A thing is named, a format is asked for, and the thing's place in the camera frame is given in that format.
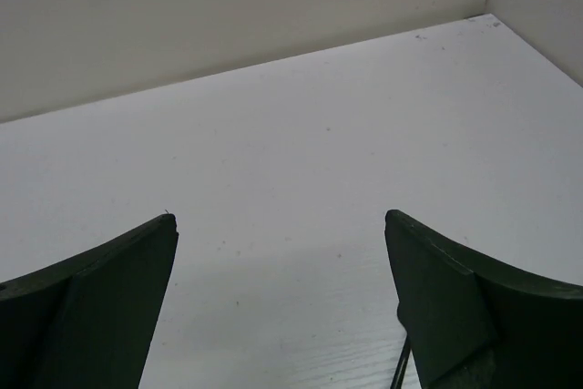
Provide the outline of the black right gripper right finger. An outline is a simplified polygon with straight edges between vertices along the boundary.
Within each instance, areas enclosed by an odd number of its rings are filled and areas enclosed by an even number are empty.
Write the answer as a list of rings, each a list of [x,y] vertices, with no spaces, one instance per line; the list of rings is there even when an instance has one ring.
[[[384,231],[405,330],[393,388],[579,388],[582,288],[467,248],[400,210]]]

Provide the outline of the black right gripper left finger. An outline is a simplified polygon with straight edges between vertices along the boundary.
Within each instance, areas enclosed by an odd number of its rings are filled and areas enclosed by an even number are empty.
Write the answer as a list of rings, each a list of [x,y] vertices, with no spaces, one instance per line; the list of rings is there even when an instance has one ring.
[[[166,213],[2,282],[2,387],[137,388],[178,241]]]

